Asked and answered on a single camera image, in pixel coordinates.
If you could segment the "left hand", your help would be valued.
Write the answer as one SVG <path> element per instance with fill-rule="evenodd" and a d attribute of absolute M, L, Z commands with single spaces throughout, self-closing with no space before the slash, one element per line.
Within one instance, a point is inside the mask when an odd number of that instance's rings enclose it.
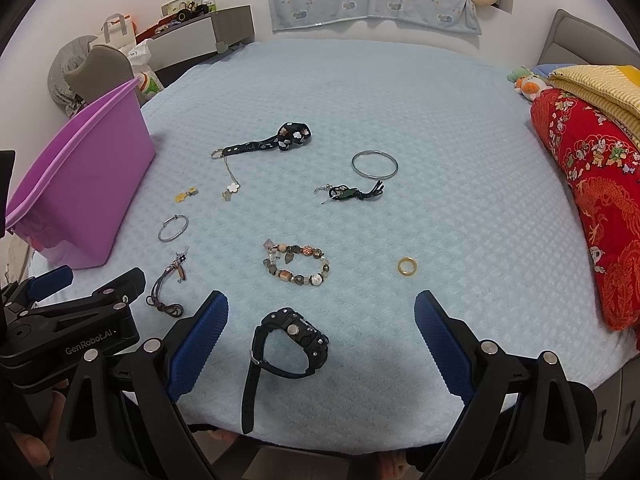
<path fill-rule="evenodd" d="M 15 430 L 10 431 L 14 442 L 26 457 L 26 460 L 34 467 L 48 466 L 50 460 L 54 457 L 65 402 L 66 399 L 62 393 L 58 391 L 52 392 L 52 404 L 47 427 L 43 431 L 41 439 L 28 434 L 21 434 Z"/>

